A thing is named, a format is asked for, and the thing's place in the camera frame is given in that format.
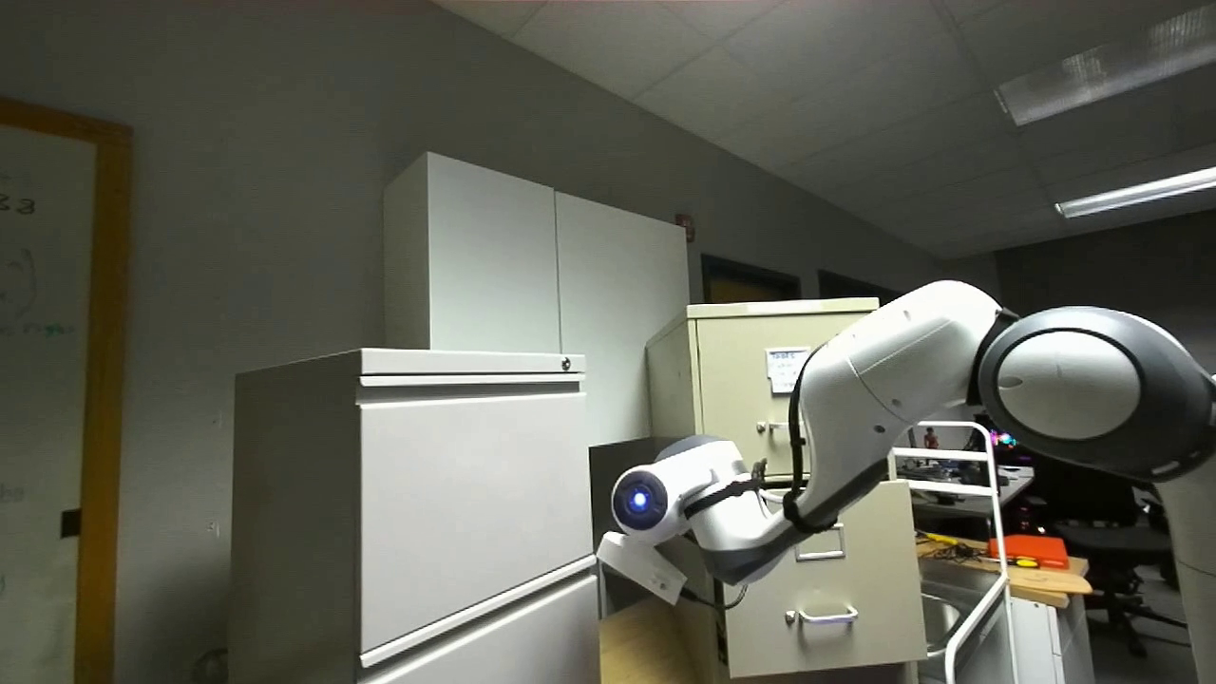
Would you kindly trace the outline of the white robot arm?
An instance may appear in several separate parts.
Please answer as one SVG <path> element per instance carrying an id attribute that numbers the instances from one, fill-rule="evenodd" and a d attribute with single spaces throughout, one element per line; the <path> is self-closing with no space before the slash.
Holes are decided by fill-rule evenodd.
<path id="1" fill-rule="evenodd" d="M 661 547 L 685 535 L 718 581 L 754 581 L 869 492 L 907 427 L 958 404 L 1037 457 L 1139 484 L 1193 484 L 1216 446 L 1216 380 L 1167 325 L 1098 305 L 1013 314 L 930 280 L 802 361 L 778 499 L 737 446 L 685 438 L 611 484 L 597 558 L 679 601 L 688 575 Z"/>

